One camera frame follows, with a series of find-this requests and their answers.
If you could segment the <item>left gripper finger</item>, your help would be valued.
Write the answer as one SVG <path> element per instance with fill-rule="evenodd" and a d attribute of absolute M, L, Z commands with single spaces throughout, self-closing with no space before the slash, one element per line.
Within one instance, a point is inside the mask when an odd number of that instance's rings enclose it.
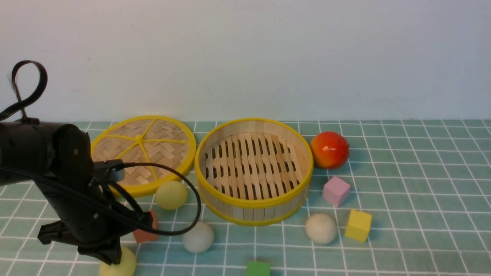
<path fill-rule="evenodd" d="M 99 246 L 92 249 L 92 257 L 107 265 L 119 265 L 122 258 L 121 246 Z"/>

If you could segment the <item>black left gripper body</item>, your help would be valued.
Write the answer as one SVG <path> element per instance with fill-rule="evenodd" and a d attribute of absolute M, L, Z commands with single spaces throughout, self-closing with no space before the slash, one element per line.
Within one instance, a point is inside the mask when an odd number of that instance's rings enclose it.
<path fill-rule="evenodd" d="M 56 177 L 51 177 L 51 180 L 65 184 L 66 187 L 79 191 L 85 196 L 91 196 L 110 210 L 126 218 L 134 219 L 145 227 L 152 228 L 153 220 L 150 212 L 128 210 L 115 202 L 115 197 L 107 188 L 89 186 L 88 183 L 81 180 L 67 182 Z M 66 243 L 76 246 L 81 255 L 92 255 L 93 248 L 99 246 L 121 246 L 120 238 L 136 230 L 135 227 L 119 222 L 73 196 L 40 181 L 37 182 L 37 187 L 59 216 L 58 221 L 44 224 L 40 228 L 37 238 L 44 245 L 51 242 Z"/>

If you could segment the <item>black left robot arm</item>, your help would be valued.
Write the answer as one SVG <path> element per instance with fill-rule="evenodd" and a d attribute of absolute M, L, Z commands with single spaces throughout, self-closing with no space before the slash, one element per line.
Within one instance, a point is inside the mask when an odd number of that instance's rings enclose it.
<path fill-rule="evenodd" d="M 142 211 L 135 199 L 133 210 L 117 202 L 109 188 L 128 192 L 116 183 L 122 177 L 123 161 L 93 161 L 91 140 L 87 133 L 72 124 L 14 121 L 1 124 L 1 166 L 32 175 L 40 175 L 74 191 L 60 191 L 39 180 L 35 185 L 59 216 L 59 220 L 40 227 L 37 238 L 76 246 L 79 254 L 97 258 L 107 265 L 118 265 L 122 259 L 120 238 L 137 230 L 89 204 L 93 200 L 107 210 L 132 219 L 139 226 L 150 227 L 154 219 Z"/>

